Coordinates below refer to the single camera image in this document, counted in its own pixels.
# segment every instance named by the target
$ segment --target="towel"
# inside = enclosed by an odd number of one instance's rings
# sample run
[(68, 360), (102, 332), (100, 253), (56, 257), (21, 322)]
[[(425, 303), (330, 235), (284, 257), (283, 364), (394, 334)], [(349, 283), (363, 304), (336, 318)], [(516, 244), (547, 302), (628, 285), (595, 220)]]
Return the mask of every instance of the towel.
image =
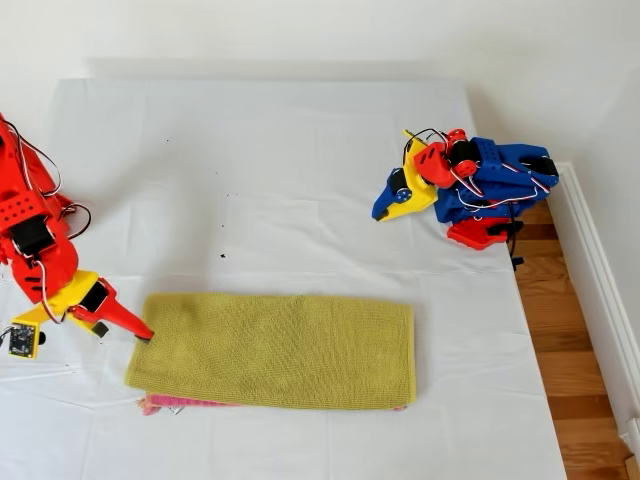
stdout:
[(388, 409), (415, 400), (413, 313), (330, 296), (156, 294), (126, 383), (241, 405)]

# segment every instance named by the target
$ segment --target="blue robot part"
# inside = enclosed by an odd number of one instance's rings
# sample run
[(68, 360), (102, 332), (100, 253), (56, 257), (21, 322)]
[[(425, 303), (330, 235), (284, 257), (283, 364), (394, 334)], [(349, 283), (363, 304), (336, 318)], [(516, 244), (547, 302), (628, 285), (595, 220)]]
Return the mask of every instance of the blue robot part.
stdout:
[(371, 216), (380, 220), (387, 214), (387, 209), (394, 203), (404, 203), (411, 198), (412, 192), (407, 187), (402, 168), (394, 168), (387, 178), (387, 184), (373, 204)]
[(557, 185), (558, 171), (546, 148), (516, 143), (496, 145), (488, 138), (475, 137), (480, 165), (475, 180), (488, 180), (512, 185), (531, 185), (531, 178), (550, 189)]
[[(475, 137), (471, 142), (477, 147), (479, 168), (473, 176), (475, 185), (482, 191), (478, 197), (459, 183), (450, 189), (438, 191), (435, 203), (440, 222), (454, 222), (470, 217), (510, 217), (520, 215), (525, 209), (549, 195), (551, 187), (558, 183), (558, 172), (545, 148), (534, 145), (496, 145), (492, 140)], [(509, 204), (502, 203), (508, 199)]]

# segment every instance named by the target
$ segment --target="wire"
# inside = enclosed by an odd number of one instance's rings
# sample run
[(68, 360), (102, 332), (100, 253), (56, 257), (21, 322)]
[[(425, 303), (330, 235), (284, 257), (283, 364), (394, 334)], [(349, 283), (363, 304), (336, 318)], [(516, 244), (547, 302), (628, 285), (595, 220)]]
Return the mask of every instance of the wire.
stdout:
[(499, 202), (496, 202), (492, 205), (474, 205), (472, 203), (467, 203), (464, 200), (462, 200), (462, 197), (460, 196), (460, 190), (456, 190), (456, 192), (458, 193), (458, 199), (460, 200), (460, 203), (462, 203), (465, 207), (475, 208), (476, 210), (473, 210), (474, 212), (477, 212), (478, 210), (483, 208), (497, 207), (498, 205), (502, 205), (503, 203), (507, 203), (507, 202), (519, 202), (521, 200), (530, 200), (538, 196), (538, 189), (536, 187), (533, 187), (533, 191), (534, 191), (533, 195), (529, 195), (528, 197), (505, 198), (504, 200), (500, 200)]
[(78, 211), (78, 208), (81, 208), (82, 210), (87, 212), (87, 215), (88, 215), (87, 223), (84, 225), (84, 227), (82, 227), (77, 232), (72, 233), (71, 235), (68, 235), (67, 238), (69, 240), (73, 240), (74, 238), (79, 237), (80, 235), (82, 235), (84, 232), (87, 231), (87, 228), (89, 228), (89, 225), (91, 225), (91, 210), (89, 210), (87, 207), (85, 207), (84, 205), (82, 205), (80, 203), (70, 203), (69, 205), (64, 207), (62, 209), (62, 212), (60, 212), (60, 216), (58, 217), (58, 220), (60, 220), (63, 217), (66, 217), (67, 215), (72, 215), (72, 214), (76, 213)]
[(425, 132), (431, 132), (431, 134), (427, 137), (427, 140), (425, 140), (425, 142), (429, 141), (429, 139), (431, 138), (431, 136), (433, 135), (438, 135), (441, 139), (442, 142), (444, 143), (444, 154), (447, 154), (447, 135), (443, 132), (439, 132), (438, 130), (436, 130), (435, 128), (425, 128), (424, 130), (420, 130), (418, 133), (412, 133), (411, 134), (411, 138), (409, 140), (407, 140), (407, 143), (404, 144), (404, 148), (402, 149), (402, 164), (404, 165), (404, 162), (407, 159), (407, 147), (409, 146), (409, 144), (411, 143), (411, 141), (414, 138), (418, 138), (418, 135), (422, 135)]
[(25, 158), (24, 152), (22, 151), (22, 135), (20, 135), (20, 132), (18, 132), (18, 129), (13, 123), (4, 119), (2, 121), (13, 129), (13, 133), (15, 133), (16, 138), (18, 139), (18, 152), (20, 153), (20, 162), (22, 163), (22, 176), (24, 177), (24, 181), (27, 184), (27, 187), (29, 187), (29, 190), (33, 190), (31, 178), (29, 177), (29, 170), (27, 168), (27, 159)]
[(516, 217), (513, 214), (513, 203), (509, 204), (509, 215), (511, 216), (511, 250), (509, 250), (509, 257), (513, 262), (513, 254), (516, 252)]
[[(511, 170), (512, 172), (516, 172), (516, 173), (527, 173), (527, 172), (523, 172), (521, 170), (518, 170), (517, 168), (512, 167), (511, 165), (508, 165), (506, 163), (502, 164), (503, 167), (505, 167), (507, 170)], [(544, 193), (546, 193), (547, 195), (550, 193), (550, 190), (545, 187), (544, 185), (542, 185), (538, 180), (536, 180), (532, 175), (529, 176), (529, 178), (531, 179), (531, 181), (533, 183), (535, 183), (538, 187), (540, 187), (542, 189), (542, 191)]]
[(40, 266), (40, 270), (42, 271), (42, 307), (44, 308), (44, 311), (47, 313), (49, 318), (53, 320), (54, 323), (60, 324), (64, 322), (64, 319), (67, 317), (67, 310), (64, 311), (60, 319), (57, 319), (56, 316), (53, 314), (53, 312), (51, 311), (51, 307), (47, 302), (47, 270), (44, 267), (44, 264), (40, 260), (36, 260), (35, 263), (37, 263)]
[(23, 143), (26, 144), (31, 150), (36, 152), (36, 155), (40, 154), (44, 158), (46, 158), (49, 161), (49, 163), (54, 166), (54, 168), (56, 169), (56, 173), (58, 174), (58, 184), (55, 186), (53, 190), (50, 190), (48, 192), (43, 192), (42, 190), (40, 190), (40, 193), (42, 193), (42, 196), (51, 197), (52, 195), (55, 195), (56, 193), (58, 193), (60, 191), (60, 188), (62, 188), (62, 174), (60, 173), (60, 169), (58, 168), (58, 165), (56, 165), (56, 163), (53, 160), (51, 160), (51, 158), (49, 158), (49, 156), (46, 153), (44, 153), (42, 150), (40, 150), (38, 147), (31, 144), (31, 142), (29, 142), (26, 138), (20, 135), (20, 132), (18, 131), (18, 129), (13, 123), (4, 119), (3, 119), (3, 122), (9, 125), (9, 127), (11, 127), (11, 129), (13, 130), (13, 132), (15, 133), (18, 139), (18, 151), (20, 153), (20, 160), (22, 162), (22, 174), (24, 176), (24, 180), (27, 186), (29, 187), (29, 190), (33, 190), (33, 184), (31, 183), (31, 177), (29, 175), (29, 169), (27, 167), (27, 159), (24, 156), (24, 150), (22, 149)]
[(450, 172), (458, 182), (460, 182), (464, 187), (466, 187), (467, 190), (473, 193), (476, 197), (480, 197), (480, 198), (484, 197), (483, 191), (480, 190), (475, 183), (473, 183), (472, 177), (469, 177), (469, 181), (473, 184), (473, 188), (471, 188), (471, 186), (469, 186), (467, 182), (465, 182), (461, 177), (459, 177), (458, 174), (453, 171), (453, 168), (450, 170)]
[(5, 328), (2, 333), (0, 333), (0, 343), (2, 342), (2, 339), (7, 335), (7, 333), (9, 333), (11, 330), (13, 330), (14, 327), (13, 325), (9, 325), (7, 328)]

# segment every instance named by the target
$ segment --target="white sheet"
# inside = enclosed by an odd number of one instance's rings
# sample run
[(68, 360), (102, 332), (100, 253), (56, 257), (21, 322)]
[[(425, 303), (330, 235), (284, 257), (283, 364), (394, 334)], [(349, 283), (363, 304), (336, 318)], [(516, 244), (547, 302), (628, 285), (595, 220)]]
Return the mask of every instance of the white sheet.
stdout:
[[(64, 192), (94, 212), (81, 268), (123, 304), (158, 290), (409, 302), (418, 398), (143, 417), (122, 381), (133, 336), (49, 322), (37, 360), (0, 356), (0, 478), (565, 478), (505, 247), (447, 240), (433, 209), (370, 218), (402, 128), (473, 134), (461, 85), (73, 80), (52, 121)], [(28, 307), (3, 270), (0, 318)]]

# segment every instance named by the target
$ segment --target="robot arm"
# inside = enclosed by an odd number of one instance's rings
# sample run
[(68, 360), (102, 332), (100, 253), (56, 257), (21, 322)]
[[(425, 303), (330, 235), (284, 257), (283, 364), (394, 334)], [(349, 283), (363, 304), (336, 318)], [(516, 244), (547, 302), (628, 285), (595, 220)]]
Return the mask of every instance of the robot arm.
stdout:
[(67, 312), (103, 336), (108, 320), (150, 340), (153, 332), (116, 300), (116, 291), (93, 272), (78, 270), (78, 255), (64, 220), (75, 204), (58, 193), (37, 149), (0, 115), (0, 263), (38, 305), (14, 319), (10, 353), (35, 357), (39, 325), (59, 323)]

